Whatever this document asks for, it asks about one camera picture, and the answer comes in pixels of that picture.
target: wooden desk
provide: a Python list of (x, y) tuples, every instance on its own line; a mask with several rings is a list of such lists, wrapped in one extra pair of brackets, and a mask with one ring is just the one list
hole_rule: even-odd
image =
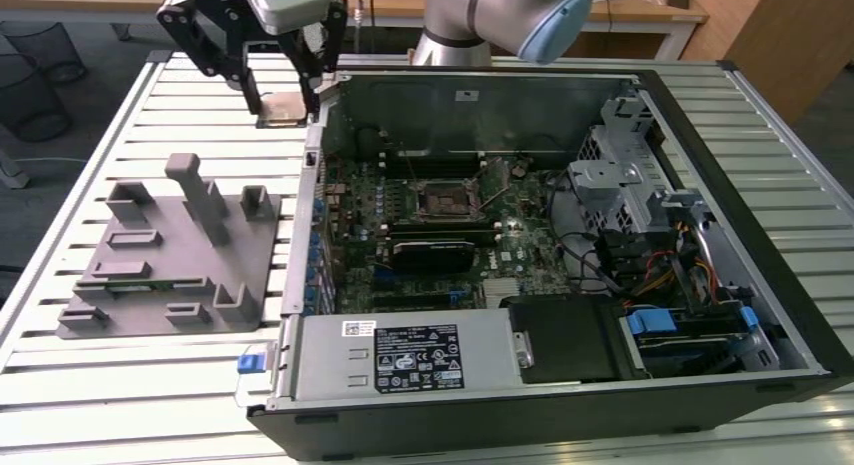
[[(163, 0), (0, 0), (0, 20), (60, 22), (154, 23)], [(375, 0), (376, 24), (382, 27), (423, 25), (424, 0)], [(646, 0), (611, 0), (611, 19), (605, 2), (594, 5), (585, 32), (663, 35), (655, 58), (675, 60), (707, 15), (699, 7), (681, 10)]]

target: white cable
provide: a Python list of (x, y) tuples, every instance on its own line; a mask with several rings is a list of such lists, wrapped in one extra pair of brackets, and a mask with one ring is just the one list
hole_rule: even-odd
[(76, 162), (76, 163), (89, 163), (89, 161), (83, 159), (83, 158), (69, 158), (69, 157), (19, 158), (15, 161), (16, 162)]

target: blue latch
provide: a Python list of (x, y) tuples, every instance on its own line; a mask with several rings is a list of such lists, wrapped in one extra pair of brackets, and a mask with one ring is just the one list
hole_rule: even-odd
[(264, 353), (247, 353), (240, 355), (238, 359), (238, 373), (247, 375), (250, 373), (264, 373), (267, 370)]
[(759, 326), (759, 317), (757, 317), (757, 312), (754, 312), (751, 307), (742, 307), (742, 318), (745, 319), (745, 323), (747, 324), (747, 328), (754, 330)]
[(673, 321), (670, 310), (663, 308), (638, 310), (629, 315), (627, 319), (633, 335), (677, 331), (677, 323)]

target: workbench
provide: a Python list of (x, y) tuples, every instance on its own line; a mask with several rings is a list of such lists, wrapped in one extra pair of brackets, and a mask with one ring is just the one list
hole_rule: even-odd
[[(400, 56), (344, 56), (403, 64)], [(496, 65), (520, 62), (498, 59)], [(262, 92), (298, 90), (279, 55), (252, 55)], [(562, 60), (563, 68), (655, 69), (807, 292), (854, 350), (854, 202), (741, 74), (715, 63)], [(238, 382), (236, 358), (278, 336), (288, 238), (307, 129), (259, 130), (239, 92), (186, 55), (154, 53), (0, 313), (3, 463), (294, 463), (244, 418), (270, 377)], [(666, 147), (682, 181), (694, 179)], [(264, 325), (252, 333), (60, 340), (57, 315), (92, 257), (119, 179), (179, 195), (163, 176), (174, 152), (196, 153), (223, 194), (264, 185), (284, 197)], [(766, 408), (715, 430), (450, 452), (360, 463), (849, 463), (854, 386)]]
[[(0, 0), (0, 20), (152, 24), (162, 3), (163, 0)], [(350, 0), (351, 8), (355, 4), (356, 0)], [(679, 59), (694, 29), (709, 18), (697, 5), (682, 10), (647, 0), (611, 0), (610, 9), (609, 18), (607, 4), (594, 4), (583, 31), (663, 35), (658, 60)], [(424, 0), (375, 0), (375, 11), (379, 27), (423, 26)], [(363, 26), (370, 24), (367, 16), (366, 11)]]

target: motherboard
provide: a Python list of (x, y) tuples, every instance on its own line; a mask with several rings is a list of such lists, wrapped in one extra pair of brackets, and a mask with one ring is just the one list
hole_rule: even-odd
[(496, 307), (571, 282), (547, 218), (554, 178), (524, 156), (328, 158), (335, 313)]

